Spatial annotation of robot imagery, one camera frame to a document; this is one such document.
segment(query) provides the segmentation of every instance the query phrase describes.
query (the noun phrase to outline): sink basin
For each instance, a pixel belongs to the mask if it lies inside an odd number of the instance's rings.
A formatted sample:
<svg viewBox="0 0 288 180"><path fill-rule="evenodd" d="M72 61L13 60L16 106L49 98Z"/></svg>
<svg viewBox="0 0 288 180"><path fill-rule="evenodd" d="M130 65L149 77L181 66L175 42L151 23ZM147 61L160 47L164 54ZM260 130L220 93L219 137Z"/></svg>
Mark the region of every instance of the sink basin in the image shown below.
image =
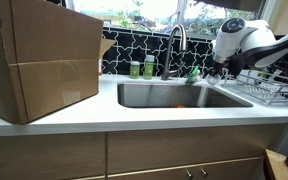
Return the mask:
<svg viewBox="0 0 288 180"><path fill-rule="evenodd" d="M236 108L252 104L207 86L118 84L118 103L129 108Z"/></svg>

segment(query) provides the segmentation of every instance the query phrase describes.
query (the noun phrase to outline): cardboard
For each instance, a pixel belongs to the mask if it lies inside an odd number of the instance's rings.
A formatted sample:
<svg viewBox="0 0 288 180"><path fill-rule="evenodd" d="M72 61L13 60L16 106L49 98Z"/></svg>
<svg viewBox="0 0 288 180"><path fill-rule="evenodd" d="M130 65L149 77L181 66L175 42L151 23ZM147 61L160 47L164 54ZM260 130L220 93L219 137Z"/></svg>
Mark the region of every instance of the cardboard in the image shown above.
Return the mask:
<svg viewBox="0 0 288 180"><path fill-rule="evenodd" d="M0 0L0 117L24 124L97 94L102 29L43 0Z"/></svg>

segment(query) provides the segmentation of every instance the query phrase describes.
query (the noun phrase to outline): small container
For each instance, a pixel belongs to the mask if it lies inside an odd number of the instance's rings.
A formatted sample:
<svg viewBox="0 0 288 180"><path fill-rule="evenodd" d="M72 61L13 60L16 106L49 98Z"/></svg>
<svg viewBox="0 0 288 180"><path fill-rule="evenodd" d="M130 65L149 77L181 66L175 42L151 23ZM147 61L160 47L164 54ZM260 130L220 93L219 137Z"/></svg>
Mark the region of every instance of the small container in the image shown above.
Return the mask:
<svg viewBox="0 0 288 180"><path fill-rule="evenodd" d="M130 78L138 79L140 76L140 63L138 61L131 62Z"/></svg>
<svg viewBox="0 0 288 180"><path fill-rule="evenodd" d="M154 59L153 55L146 55L145 58L145 69L144 69L144 79L151 80L154 68Z"/></svg>

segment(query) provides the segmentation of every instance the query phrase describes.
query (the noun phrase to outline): wooden drawer front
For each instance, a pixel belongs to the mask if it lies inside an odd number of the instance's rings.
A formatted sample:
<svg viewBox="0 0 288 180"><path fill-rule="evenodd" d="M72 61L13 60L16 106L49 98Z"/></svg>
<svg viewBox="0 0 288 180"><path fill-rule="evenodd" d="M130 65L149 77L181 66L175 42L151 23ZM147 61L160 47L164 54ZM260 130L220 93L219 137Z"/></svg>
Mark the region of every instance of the wooden drawer front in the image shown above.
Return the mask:
<svg viewBox="0 0 288 180"><path fill-rule="evenodd" d="M104 133L0 137L0 179L103 176Z"/></svg>
<svg viewBox="0 0 288 180"><path fill-rule="evenodd" d="M120 176L109 176L109 180L253 180L261 167L262 158L250 158L236 161L215 162L190 167L176 167L168 170L137 172ZM201 168L207 173L203 176Z"/></svg>
<svg viewBox="0 0 288 180"><path fill-rule="evenodd" d="M108 133L108 174L258 157L279 125Z"/></svg>

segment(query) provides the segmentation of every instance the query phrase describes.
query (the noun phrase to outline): dish rack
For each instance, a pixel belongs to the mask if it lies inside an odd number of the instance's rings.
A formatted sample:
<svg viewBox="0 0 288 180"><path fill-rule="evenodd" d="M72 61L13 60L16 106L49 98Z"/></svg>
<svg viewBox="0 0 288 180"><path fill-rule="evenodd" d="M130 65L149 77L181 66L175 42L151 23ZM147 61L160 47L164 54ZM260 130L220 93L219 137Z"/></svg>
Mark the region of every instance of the dish rack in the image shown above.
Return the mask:
<svg viewBox="0 0 288 180"><path fill-rule="evenodd" d="M281 76L282 71L277 70L273 74L252 70L243 70L236 78L228 75L224 70L224 87L232 87L249 96L264 101L268 105L273 103L288 103L288 77Z"/></svg>

